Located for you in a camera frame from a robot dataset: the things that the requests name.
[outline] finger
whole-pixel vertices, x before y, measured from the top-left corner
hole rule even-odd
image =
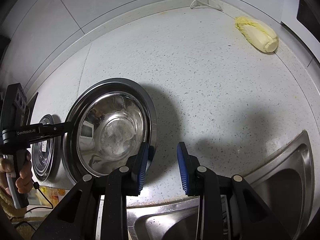
[[[17,186],[17,188],[21,188],[21,187],[23,187],[23,186],[25,186],[25,185],[27,185],[30,181],[31,181],[31,179],[32,179],[32,173],[30,174],[30,175],[28,175],[26,178],[18,178],[17,180],[16,180],[16,186]]]
[[[4,158],[0,158],[0,173],[12,172],[13,166],[12,164]]]
[[[29,193],[33,187],[32,181],[29,181],[29,183],[21,188],[18,188],[19,193]]]
[[[31,161],[31,153],[27,151],[27,161]]]
[[[6,191],[8,186],[8,181],[5,173],[0,173],[0,187]]]
[[[32,174],[31,172],[31,161],[26,161],[26,163],[22,166],[21,170],[20,170],[20,177],[21,178],[26,178],[27,176],[29,176],[30,174]]]

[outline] speckled countertop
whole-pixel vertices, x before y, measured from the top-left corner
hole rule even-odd
[[[82,92],[111,77],[142,85],[158,114],[156,155],[129,205],[184,197],[180,141],[201,165],[225,176],[254,170],[303,129],[319,147],[311,108],[289,69],[276,53],[252,47],[223,12],[174,9],[99,37],[41,85],[32,122],[45,114],[64,121]],[[70,187],[63,176],[47,185]]]

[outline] sink basin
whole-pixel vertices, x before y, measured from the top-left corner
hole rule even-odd
[[[308,225],[313,201],[314,170],[307,132],[303,131],[277,157],[245,179],[296,239]],[[198,205],[199,198],[192,198],[127,209],[128,230],[133,240],[194,240]],[[228,229],[224,236],[229,239]]]

